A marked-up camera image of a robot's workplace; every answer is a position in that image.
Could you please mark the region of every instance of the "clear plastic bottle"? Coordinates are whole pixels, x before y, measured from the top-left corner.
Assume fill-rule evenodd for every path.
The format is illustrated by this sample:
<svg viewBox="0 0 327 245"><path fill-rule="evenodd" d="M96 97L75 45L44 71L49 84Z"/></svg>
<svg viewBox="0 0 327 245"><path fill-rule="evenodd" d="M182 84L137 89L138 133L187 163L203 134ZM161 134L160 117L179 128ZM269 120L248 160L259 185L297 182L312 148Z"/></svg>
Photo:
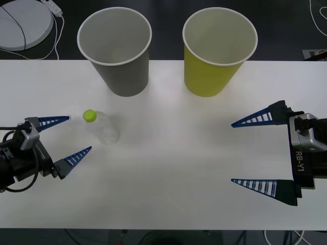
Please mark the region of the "clear plastic bottle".
<svg viewBox="0 0 327 245"><path fill-rule="evenodd" d="M86 129L94 134L104 145L113 144L118 140L118 132L112 126L109 117L100 112L87 110L83 114L86 121Z"/></svg>

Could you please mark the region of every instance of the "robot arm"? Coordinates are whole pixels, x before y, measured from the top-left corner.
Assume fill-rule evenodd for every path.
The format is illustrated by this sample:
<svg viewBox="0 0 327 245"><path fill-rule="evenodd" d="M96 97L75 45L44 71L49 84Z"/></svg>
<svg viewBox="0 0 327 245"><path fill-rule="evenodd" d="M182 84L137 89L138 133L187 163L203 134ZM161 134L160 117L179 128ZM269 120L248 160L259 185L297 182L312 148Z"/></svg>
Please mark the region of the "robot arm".
<svg viewBox="0 0 327 245"><path fill-rule="evenodd" d="M314 189L315 178L327 177L327 119L303 111L293 112L285 101L245 117L233 128L287 125L293 180L244 180L233 182L288 205L297 206L301 189Z"/></svg>
<svg viewBox="0 0 327 245"><path fill-rule="evenodd" d="M91 150L88 147L57 162L53 162L50 155L40 141L40 132L54 125L68 120L68 116L29 117L17 127L0 130L11 130L5 134L0 143L0 192L22 192L35 183L38 173L43 177L51 174L54 178L64 179L71 170ZM34 175L32 182L23 189L11 189L8 186L17 181Z"/></svg>

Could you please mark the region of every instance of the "gray paper cup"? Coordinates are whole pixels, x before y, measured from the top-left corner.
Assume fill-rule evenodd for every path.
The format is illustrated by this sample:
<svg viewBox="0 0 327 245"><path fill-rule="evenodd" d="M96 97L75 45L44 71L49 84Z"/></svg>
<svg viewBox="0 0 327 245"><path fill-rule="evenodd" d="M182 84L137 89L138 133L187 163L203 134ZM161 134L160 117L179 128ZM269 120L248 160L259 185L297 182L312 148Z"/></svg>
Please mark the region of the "gray paper cup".
<svg viewBox="0 0 327 245"><path fill-rule="evenodd" d="M77 45L112 92L133 96L148 84L151 38L143 15L116 7L89 16L78 30Z"/></svg>

